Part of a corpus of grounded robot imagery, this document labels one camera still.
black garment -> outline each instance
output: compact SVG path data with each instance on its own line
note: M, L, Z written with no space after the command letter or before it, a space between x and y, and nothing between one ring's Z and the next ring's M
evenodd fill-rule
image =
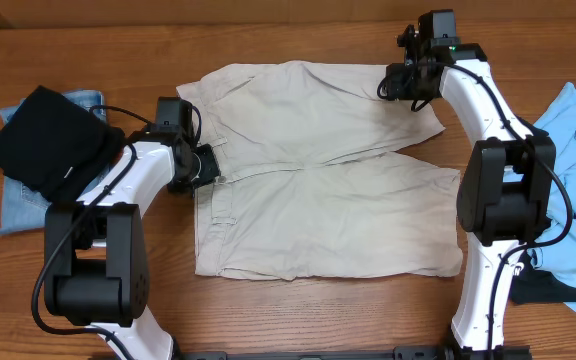
M121 129L39 86L0 131L0 168L51 202L74 201L123 139Z
M524 270L513 278L510 288L510 299L515 304L576 302L576 288L557 280L549 271L535 270L528 253L519 260Z

black cable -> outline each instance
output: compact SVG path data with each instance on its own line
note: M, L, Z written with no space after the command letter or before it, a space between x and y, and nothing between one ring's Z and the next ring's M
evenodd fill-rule
M572 226L572 219L573 219L572 204L570 202L570 197L568 196L568 192L566 191L566 188L564 187L564 185L561 183L561 180L559 180L559 177L557 176L557 174L555 174L553 169L551 169L550 166L548 166L541 158L537 157L537 154L535 154L535 151L533 150L533 148L530 147L530 145L526 142L526 140L524 140L515 131L515 129L513 129L512 124L506 118L506 115L504 114L503 108L501 107L499 100L495 96L495 93L492 91L490 86L488 86L488 84L484 81L484 79L481 76L475 74L474 72L472 72L472 71L470 71L464 67L461 67L461 66L455 65L455 64L449 64L449 63L442 63L442 62L435 62L434 64L415 63L413 65L410 65L410 67L411 67L411 70L414 70L419 66L433 66L433 65L444 66L444 67L452 68L455 70L459 70L459 71L463 72L464 74L470 76L471 78L475 79L477 81L477 83L480 84L484 88L484 90L486 90L486 93L488 94L488 96L490 97L490 100L492 101L493 105L495 106L495 109L497 110L497 113L499 114L499 117L501 118L501 122L504 125L504 127L508 130L508 132L515 139L517 139L519 141L519 143L522 145L522 147L528 153L528 155L530 155L535 160L535 162L537 162L537 164L539 166L541 166L548 173L548 176L550 176L550 178L553 180L553 182L555 183L555 185L559 189L559 192L561 193L561 196L564 199L564 204L566 206L566 223L564 224L563 230L561 231L561 233L557 237L555 237L552 240L544 241L541 243L535 242L533 244L526 244L526 245L518 246L518 247L508 251L506 254L504 254L501 257L500 266L497 268L497 272L496 272L495 278L493 280L492 291L491 291L491 296L490 296L490 307L488 309L488 344L487 344L488 351L486 352L486 358L488 360L491 360L493 358L492 341L493 341L493 330L494 330L495 297L497 296L497 289L499 287L499 280L501 279L501 274L503 272L504 266L508 263L508 259L510 259L510 257L513 254L516 254L517 252L528 250L528 249L542 248L542 247L546 247L546 246L555 245L558 242L560 242L561 240L563 240L568 235L568 232L570 231L570 228ZM390 73L389 75L390 76L384 77L384 79L379 83L379 86L377 87L377 96L379 96L379 98L381 98L381 99L394 100L394 99L389 98L388 96L383 96L381 94L383 87L385 86L386 81L390 80L390 77L392 75L394 75L394 73ZM406 83L409 83L409 81L412 79L413 76L414 76L414 71L411 71L410 78L406 81Z
M125 114L131 115L131 116L133 116L139 120L150 123L147 119L145 119L145 118L143 118L137 114L134 114L130 111L124 110L122 108L114 107L114 106L93 105L90 107L90 109L88 109L88 111L92 114L93 111L96 109L111 109L111 110L120 111L120 112L123 112ZM109 331L109 330L106 330L103 328L99 328L99 327L78 328L78 329L77 328L75 328L75 329L57 329L57 328L53 328L50 325L46 324L41 319L41 315L39 314L39 293L41 291L41 286L43 285L43 283L46 279L46 273L48 272L48 269L50 269L50 266L52 266L55 259L57 258L57 254L59 254L59 251L61 250L61 248L66 243L66 240L68 240L68 238L72 235L72 233L75 231L75 229L77 229L77 227L84 220L86 220L88 218L88 216L90 216L90 213L92 212L94 207L97 204L99 204L101 202L101 200L103 200L108 194L110 194L112 189L115 186L117 186L117 184L121 181L121 179L123 179L126 176L128 171L130 171L132 166L135 164L135 161L137 161L137 151L135 150L135 147L130 143L127 144L127 146L130 148L130 151L132 152L132 156L130 157L130 161L128 162L126 167L123 170L121 170L121 172L117 175L117 177L114 178L110 182L110 184L106 185L104 187L103 191L94 200L92 200L90 202L90 204L88 204L88 206L85 207L84 211L82 211L81 214L79 214L79 216L77 216L75 218L75 220L72 222L72 225L70 226L68 231L66 231L63 238L61 239L61 241L59 241L59 244L57 245L55 250L52 252L50 257L48 258L48 260L44 264L43 268L41 269L41 272L39 273L39 276L37 277L37 281L35 282L35 287L34 287L33 292L32 292L30 311L32 313L32 317L35 320L35 323L37 324L37 326L41 330L43 330L49 334L54 334L54 335L78 335L78 334L103 335L106 337L106 341L112 341L115 344L115 346L117 347L119 352L121 352L121 354L124 356L124 358L126 358L127 360L134 360L134 358L128 352L128 349L126 349L126 346L119 340L119 338L117 338L117 336L112 331Z
M417 101L419 101L419 100L414 100L412 102L412 104L410 104L410 111L412 111L412 112L421 111L421 109L423 109L426 105L428 105L432 101L432 99L424 100L424 102L422 102L421 105L419 105L419 106L417 106Z
M146 119L145 117L141 116L141 115L137 115L132 111L128 111L126 109L122 109L120 107L116 107L116 106L111 106L111 105L93 105L88 109L88 112L90 112L91 114L93 113L93 111L97 110L97 109L104 109L104 110L114 110L114 111L119 111L121 113L124 113L126 115L130 115L136 119L139 119L143 122L145 122L146 124L152 125L152 121Z
M195 134L195 146L199 145L199 139L201 138L201 113L195 105L192 106L194 112L197 113L197 119L199 120L199 125L197 126L197 134Z

